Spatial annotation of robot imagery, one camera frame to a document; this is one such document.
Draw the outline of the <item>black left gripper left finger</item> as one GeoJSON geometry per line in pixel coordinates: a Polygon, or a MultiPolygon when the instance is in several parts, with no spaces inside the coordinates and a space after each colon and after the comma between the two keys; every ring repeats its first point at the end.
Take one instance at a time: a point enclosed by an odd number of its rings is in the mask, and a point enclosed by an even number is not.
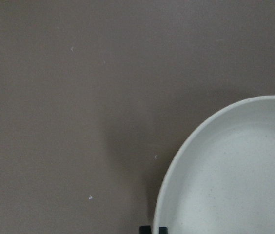
{"type": "Polygon", "coordinates": [[[152,234],[151,226],[149,226],[149,225],[140,226],[139,234],[152,234]]]}

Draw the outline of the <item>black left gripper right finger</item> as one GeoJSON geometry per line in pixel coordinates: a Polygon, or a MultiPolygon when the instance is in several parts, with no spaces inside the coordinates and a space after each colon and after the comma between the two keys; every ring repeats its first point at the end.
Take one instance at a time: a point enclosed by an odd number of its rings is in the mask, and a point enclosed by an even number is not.
{"type": "Polygon", "coordinates": [[[159,234],[168,234],[168,228],[167,227],[159,227],[159,234]]]}

